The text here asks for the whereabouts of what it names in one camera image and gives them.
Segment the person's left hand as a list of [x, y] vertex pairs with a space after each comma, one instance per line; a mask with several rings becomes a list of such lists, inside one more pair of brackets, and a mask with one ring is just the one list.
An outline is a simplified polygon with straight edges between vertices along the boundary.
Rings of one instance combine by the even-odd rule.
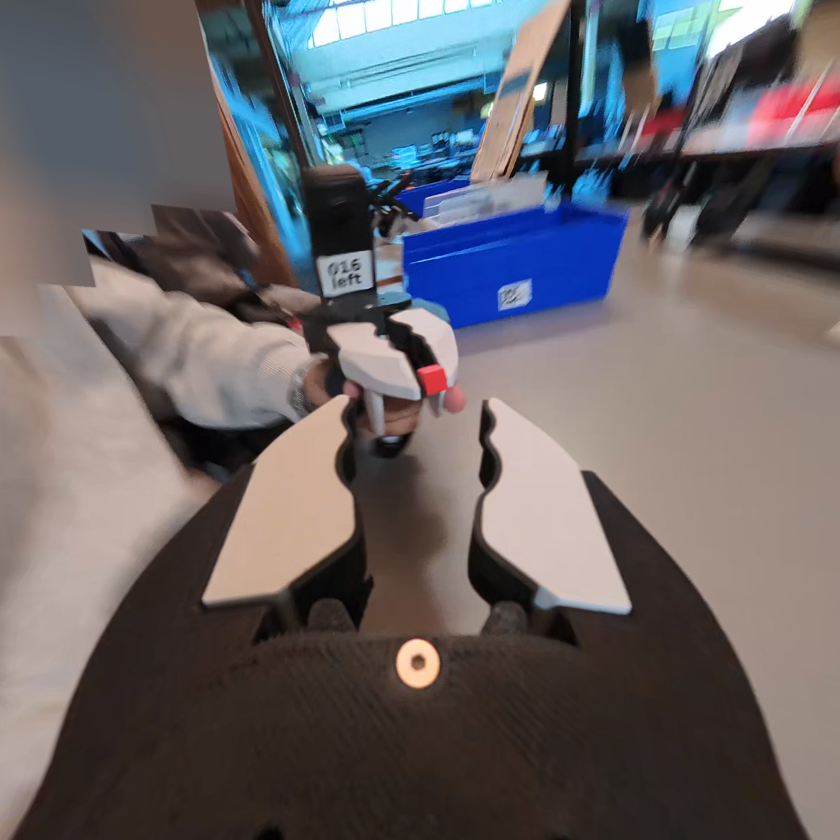
[[[331, 400], [327, 389], [328, 373], [333, 370], [328, 360], [315, 363], [303, 379], [302, 393], [314, 408]], [[444, 395], [444, 409], [448, 413], [460, 413], [466, 408], [466, 394], [455, 385]], [[383, 402], [384, 437], [401, 437], [416, 431], [424, 404], [395, 397], [386, 397]]]

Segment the black metal post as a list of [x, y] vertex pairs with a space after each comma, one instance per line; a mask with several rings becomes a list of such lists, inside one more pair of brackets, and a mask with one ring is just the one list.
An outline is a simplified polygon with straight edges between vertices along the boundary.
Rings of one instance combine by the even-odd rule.
[[566, 89], [566, 113], [564, 140], [561, 150], [562, 186], [561, 195], [570, 201], [574, 193], [576, 157], [579, 150], [579, 120], [581, 90], [583, 81], [583, 59], [586, 35], [586, 1], [570, 2], [570, 48], [568, 82]]

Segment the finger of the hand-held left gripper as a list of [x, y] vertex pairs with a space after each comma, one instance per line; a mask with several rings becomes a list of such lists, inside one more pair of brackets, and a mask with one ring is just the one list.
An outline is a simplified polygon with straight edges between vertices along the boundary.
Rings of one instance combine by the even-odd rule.
[[415, 369], [404, 354], [376, 331], [372, 322], [327, 327], [344, 377], [364, 391], [408, 401], [423, 397]]
[[[424, 308], [405, 308], [387, 316], [387, 336], [408, 357], [415, 372], [429, 364], [446, 371], [449, 389], [459, 374], [459, 349], [449, 322]], [[424, 397], [436, 417], [445, 412], [445, 393]]]

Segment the white papers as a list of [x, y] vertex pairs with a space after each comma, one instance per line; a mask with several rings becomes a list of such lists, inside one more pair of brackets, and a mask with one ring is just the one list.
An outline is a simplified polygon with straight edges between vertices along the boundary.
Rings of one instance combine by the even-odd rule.
[[441, 228], [533, 209], [543, 205], [547, 183], [548, 174], [542, 171], [438, 192], [424, 200], [421, 218]]

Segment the blue plastic crate white label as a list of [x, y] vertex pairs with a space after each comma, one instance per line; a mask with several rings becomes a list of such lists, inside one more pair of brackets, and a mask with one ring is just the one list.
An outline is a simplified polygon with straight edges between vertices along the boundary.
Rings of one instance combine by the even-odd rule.
[[603, 300], [629, 213], [561, 203], [406, 235], [413, 298], [446, 310], [454, 329]]

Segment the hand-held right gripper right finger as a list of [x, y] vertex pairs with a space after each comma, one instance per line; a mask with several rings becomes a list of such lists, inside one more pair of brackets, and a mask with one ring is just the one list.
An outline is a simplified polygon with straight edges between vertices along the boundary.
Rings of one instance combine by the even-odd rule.
[[535, 423], [492, 397], [481, 407], [482, 456], [468, 577], [489, 605], [628, 615], [632, 603], [583, 471]]

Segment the shelf with red bins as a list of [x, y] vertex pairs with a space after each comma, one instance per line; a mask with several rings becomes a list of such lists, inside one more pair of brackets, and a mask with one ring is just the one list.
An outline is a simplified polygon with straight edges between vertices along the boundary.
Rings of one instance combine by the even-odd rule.
[[641, 220], [664, 240], [697, 210], [689, 243], [734, 236], [752, 216], [838, 217], [838, 2], [742, 7], [701, 66], [665, 183]]

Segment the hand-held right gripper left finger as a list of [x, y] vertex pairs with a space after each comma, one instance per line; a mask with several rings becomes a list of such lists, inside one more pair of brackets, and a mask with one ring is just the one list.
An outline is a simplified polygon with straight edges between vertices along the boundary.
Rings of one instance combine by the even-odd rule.
[[254, 461], [203, 591], [210, 611], [266, 606], [304, 627], [321, 602], [360, 628], [372, 590], [356, 475], [356, 401], [334, 397]]

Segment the person's left forearm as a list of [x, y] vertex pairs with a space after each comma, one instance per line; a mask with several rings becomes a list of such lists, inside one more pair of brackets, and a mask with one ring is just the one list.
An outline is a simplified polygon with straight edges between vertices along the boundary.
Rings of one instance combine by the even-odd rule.
[[104, 259], [91, 258], [91, 270], [95, 285], [66, 287], [70, 299], [104, 331], [132, 379], [167, 397], [188, 422], [250, 429], [314, 411], [304, 384], [319, 357], [302, 336], [241, 322]]

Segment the dark cloth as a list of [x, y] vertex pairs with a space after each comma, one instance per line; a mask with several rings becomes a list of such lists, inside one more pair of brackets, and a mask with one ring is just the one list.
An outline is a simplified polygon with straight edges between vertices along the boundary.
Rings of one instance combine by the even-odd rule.
[[254, 274], [262, 253], [231, 213], [154, 205], [153, 235], [89, 230], [106, 257], [151, 278], [163, 291], [183, 292], [246, 323], [295, 326], [314, 309], [310, 293]]

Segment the cardboard sheet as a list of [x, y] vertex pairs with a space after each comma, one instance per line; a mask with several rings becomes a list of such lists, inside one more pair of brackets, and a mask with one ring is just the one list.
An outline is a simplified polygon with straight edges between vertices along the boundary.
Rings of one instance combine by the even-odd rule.
[[471, 185], [511, 175], [532, 118], [534, 88], [571, 5], [549, 2], [520, 26], [470, 170]]

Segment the wooden post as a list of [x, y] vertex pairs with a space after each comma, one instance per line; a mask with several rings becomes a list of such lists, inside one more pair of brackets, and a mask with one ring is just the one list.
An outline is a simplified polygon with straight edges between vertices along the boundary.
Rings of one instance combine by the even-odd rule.
[[197, 2], [224, 98], [239, 221], [259, 248], [254, 281], [314, 289], [300, 184], [302, 139], [264, 2]]

